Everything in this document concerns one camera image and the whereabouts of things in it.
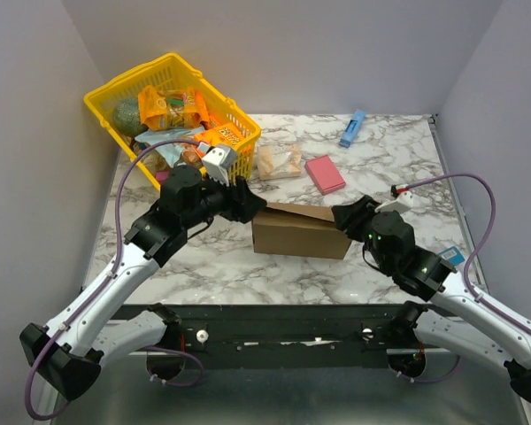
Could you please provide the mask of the brown cardboard box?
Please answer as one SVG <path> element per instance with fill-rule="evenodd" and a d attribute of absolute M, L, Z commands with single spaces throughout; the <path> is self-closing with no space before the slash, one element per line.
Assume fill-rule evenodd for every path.
<path fill-rule="evenodd" d="M 328 206 L 270 203 L 251 228 L 256 253 L 342 260 L 351 245 Z"/>

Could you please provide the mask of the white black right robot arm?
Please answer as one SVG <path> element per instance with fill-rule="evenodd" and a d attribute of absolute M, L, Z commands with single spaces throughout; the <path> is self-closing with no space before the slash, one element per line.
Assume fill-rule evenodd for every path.
<path fill-rule="evenodd" d="M 389 325 L 402 347 L 420 340 L 500 368 L 512 390 L 531 403 L 531 320 L 465 281 L 446 259 L 419 247 L 400 212 L 364 196 L 331 209 L 335 227 L 362 243 L 378 271 L 406 293 L 455 314 L 457 321 L 424 307 Z"/>

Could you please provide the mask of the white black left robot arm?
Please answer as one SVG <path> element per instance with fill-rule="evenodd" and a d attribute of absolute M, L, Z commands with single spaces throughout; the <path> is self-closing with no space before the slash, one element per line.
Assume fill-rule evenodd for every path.
<path fill-rule="evenodd" d="M 103 332 L 128 297 L 188 241 L 188 231 L 215 216 L 248 223 L 266 208 L 246 180 L 204 177 L 193 166 L 178 166 L 161 186 L 158 200 L 124 236 L 106 269 L 61 313 L 40 326 L 30 323 L 19 340 L 31 374 L 39 374 L 66 400 L 81 397 L 109 358 L 155 345 L 172 348 L 179 336 L 175 318 L 150 307 L 125 322 L 121 331 Z"/>

